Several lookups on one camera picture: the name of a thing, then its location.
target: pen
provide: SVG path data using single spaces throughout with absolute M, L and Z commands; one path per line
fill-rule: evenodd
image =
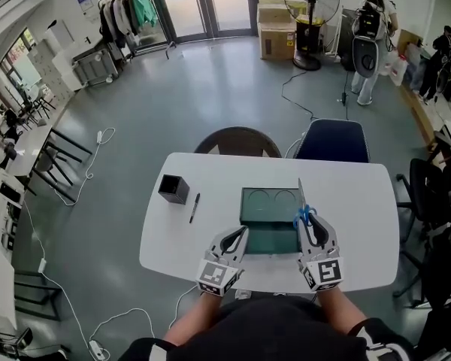
M 190 215 L 190 220 L 189 223 L 192 223 L 192 220 L 194 219 L 194 215 L 195 215 L 195 209 L 197 208 L 197 204 L 198 204 L 198 200 L 201 198 L 201 194 L 197 194 L 197 196 L 195 197 L 195 203 L 194 203 L 194 208 L 192 209 L 192 214 Z

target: blue scissors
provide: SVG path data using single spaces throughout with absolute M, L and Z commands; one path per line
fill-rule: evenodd
M 294 217 L 294 221 L 293 221 L 294 229 L 298 228 L 299 220 L 304 221 L 305 226 L 311 227 L 312 224 L 309 221 L 309 213 L 313 213 L 313 214 L 317 215 L 316 209 L 312 208 L 311 206 L 309 206 L 306 203 L 306 197 L 304 196 L 304 191 L 302 189 L 301 178 L 299 178 L 298 180 L 299 180 L 299 191 L 301 192 L 301 208 L 299 208 L 297 214 Z

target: white pants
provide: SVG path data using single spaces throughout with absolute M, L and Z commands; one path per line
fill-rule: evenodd
M 366 79 L 356 72 L 354 74 L 353 84 L 351 86 L 351 90 L 354 93 L 359 93 L 358 103 L 361 103 L 362 105 L 366 105 L 373 100 L 372 92 L 374 84 L 376 84 L 379 72 L 384 68 L 384 63 L 386 62 L 386 56 L 388 53 L 388 50 L 386 48 L 386 39 L 376 40 L 376 44 L 378 52 L 377 57 L 379 59 L 377 63 L 376 73 Z

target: hanging clothes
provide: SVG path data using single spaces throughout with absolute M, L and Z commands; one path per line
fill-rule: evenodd
M 156 10 L 150 0 L 133 0 L 135 14 L 138 25 L 142 27 L 145 23 L 150 23 L 152 27 L 157 24 Z
M 134 35 L 136 35 L 137 31 L 135 30 L 134 26 L 132 25 L 132 15 L 131 15 L 131 11 L 130 11 L 129 0 L 122 0 L 122 5 L 123 5 L 123 11 L 127 17 L 127 20 L 129 21 L 130 29 L 131 29 L 132 33 Z
M 114 38 L 112 37 L 112 34 L 110 33 L 110 30 L 108 28 L 107 20 L 105 19 L 104 5 L 102 5 L 100 8 L 100 33 L 106 43 L 114 42 Z
M 132 28 L 130 28 L 129 19 L 127 19 L 122 0 L 114 0 L 114 16 L 119 31 L 125 36 L 129 36 L 132 33 Z
M 114 22 L 112 20 L 112 15 L 110 14 L 110 2 L 106 2 L 102 7 L 105 21 L 107 22 L 107 26 L 110 34 L 112 35 L 112 40 L 115 41 L 117 39 L 117 34 L 115 32 Z
M 117 44 L 118 48 L 124 48 L 126 46 L 126 37 L 119 30 L 119 26 L 117 25 L 117 19 L 115 17 L 115 12 L 114 12 L 114 2 L 115 2 L 115 0 L 110 2 L 108 7 L 110 8 L 109 11 L 110 11 L 110 16 L 112 17 L 112 25 L 114 26 L 115 35 L 117 37 L 115 40 L 115 44 Z
M 127 0 L 127 2 L 129 3 L 129 10 L 130 10 L 130 17 L 131 17 L 131 24 L 132 24 L 132 28 L 139 33 L 140 30 L 140 26 L 138 25 L 138 20 L 137 20 L 137 14 L 135 14 L 135 8 L 134 8 L 134 0 Z

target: gray floor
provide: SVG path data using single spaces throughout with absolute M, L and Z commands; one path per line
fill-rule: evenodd
M 318 72 L 295 78 L 285 95 L 316 117 L 344 119 L 345 109 L 337 99 L 346 73 L 339 65 L 324 64 Z M 46 273 L 68 292 L 87 340 L 101 321 L 130 308 L 145 308 L 156 335 L 165 334 L 177 297 L 192 284 L 151 272 L 138 260 L 147 203 L 163 162 L 169 153 L 192 152 L 213 131 L 236 125 L 266 133 L 284 154 L 310 123 L 307 112 L 280 95 L 282 84 L 299 72 L 291 62 L 261 60 L 257 38 L 198 42 L 172 50 L 170 60 L 163 52 L 138 57 L 119 80 L 85 89 L 72 100 L 59 130 L 91 149 L 99 129 L 112 126 L 117 133 L 101 147 L 92 170 L 95 176 L 87 182 L 78 205 L 65 207 L 36 178 L 32 186 L 39 196 L 28 195 L 26 201 L 47 252 Z M 388 77 L 378 80 L 374 103 L 367 108 L 359 107 L 350 94 L 349 118 L 363 125 L 371 161 L 384 164 L 391 177 L 408 173 L 413 157 L 424 157 L 424 143 L 411 112 Z M 82 178 L 88 164 L 89 160 L 72 168 Z M 404 189 L 395 187 L 405 197 Z M 404 228 L 408 215 L 400 212 L 399 216 Z M 16 268 L 38 268 L 41 249 L 31 233 L 23 213 L 14 253 Z M 414 250 L 419 247 L 415 234 L 410 239 Z M 403 309 L 407 299 L 394 302 L 391 297 L 412 274 L 413 269 L 401 261 L 395 284 L 349 295 L 367 315 L 384 319 L 416 342 L 428 311 Z M 196 296 L 187 296 L 180 312 Z M 72 348 L 72 360 L 87 359 L 65 298 L 58 305 L 61 323 L 19 314 L 20 328 L 32 328 L 31 347 L 62 343 Z M 97 339 L 111 352 L 111 359 L 118 359 L 131 341 L 144 336 L 150 336 L 147 318 L 134 312 L 104 326 Z

